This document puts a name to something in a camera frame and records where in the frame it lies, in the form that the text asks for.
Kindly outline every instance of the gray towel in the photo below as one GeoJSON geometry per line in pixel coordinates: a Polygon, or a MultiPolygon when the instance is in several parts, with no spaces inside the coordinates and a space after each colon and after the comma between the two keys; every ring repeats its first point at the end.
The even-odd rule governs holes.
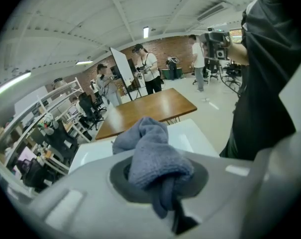
{"type": "Polygon", "coordinates": [[[175,190],[194,173],[190,161],[168,144],[167,126],[150,117],[143,117],[119,135],[112,149],[113,154],[135,149],[128,181],[140,189],[164,175],[173,174],[175,190]]]}

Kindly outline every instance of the air vent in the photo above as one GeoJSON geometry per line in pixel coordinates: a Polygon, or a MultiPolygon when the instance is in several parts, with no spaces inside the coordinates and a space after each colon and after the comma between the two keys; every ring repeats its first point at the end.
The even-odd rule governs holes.
{"type": "Polygon", "coordinates": [[[222,2],[222,3],[219,3],[217,4],[216,6],[212,7],[211,9],[205,11],[203,14],[201,14],[197,20],[198,21],[202,21],[210,16],[212,16],[213,14],[217,13],[217,12],[220,12],[224,9],[228,9],[230,6],[230,4],[226,3],[226,2],[222,2]]]}

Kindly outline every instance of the cap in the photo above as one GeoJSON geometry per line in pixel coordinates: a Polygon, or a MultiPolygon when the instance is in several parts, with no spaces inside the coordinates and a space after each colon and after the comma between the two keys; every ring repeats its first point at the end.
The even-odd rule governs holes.
{"type": "Polygon", "coordinates": [[[101,68],[107,68],[107,66],[103,65],[103,64],[98,64],[97,65],[97,70],[100,70],[101,68]]]}
{"type": "Polygon", "coordinates": [[[139,50],[143,49],[144,47],[138,43],[135,45],[135,47],[133,48],[132,52],[138,52],[139,50]]]}

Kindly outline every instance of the black shirt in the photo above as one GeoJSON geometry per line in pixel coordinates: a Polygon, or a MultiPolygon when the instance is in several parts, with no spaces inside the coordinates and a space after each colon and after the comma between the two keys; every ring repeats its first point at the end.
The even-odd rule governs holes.
{"type": "Polygon", "coordinates": [[[249,76],[232,129],[237,158],[253,160],[259,150],[295,132],[278,95],[301,62],[301,38],[280,0],[254,0],[242,27],[249,76]]]}

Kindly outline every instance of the white ceiling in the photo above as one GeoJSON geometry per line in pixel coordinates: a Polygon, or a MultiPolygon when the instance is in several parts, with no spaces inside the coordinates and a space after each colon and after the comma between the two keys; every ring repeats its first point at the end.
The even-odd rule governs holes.
{"type": "MultiPolygon", "coordinates": [[[[108,56],[109,47],[123,49],[167,36],[200,34],[218,23],[239,22],[251,1],[23,0],[0,37],[0,83],[26,70],[33,77],[41,75],[43,81],[56,70],[64,76],[66,68],[74,71],[78,60],[91,56],[98,62],[108,56]],[[197,21],[223,1],[231,5],[229,9],[197,21]],[[142,36],[145,26],[156,29],[148,39],[142,36]]],[[[87,68],[78,66],[77,71],[87,68]]]]}

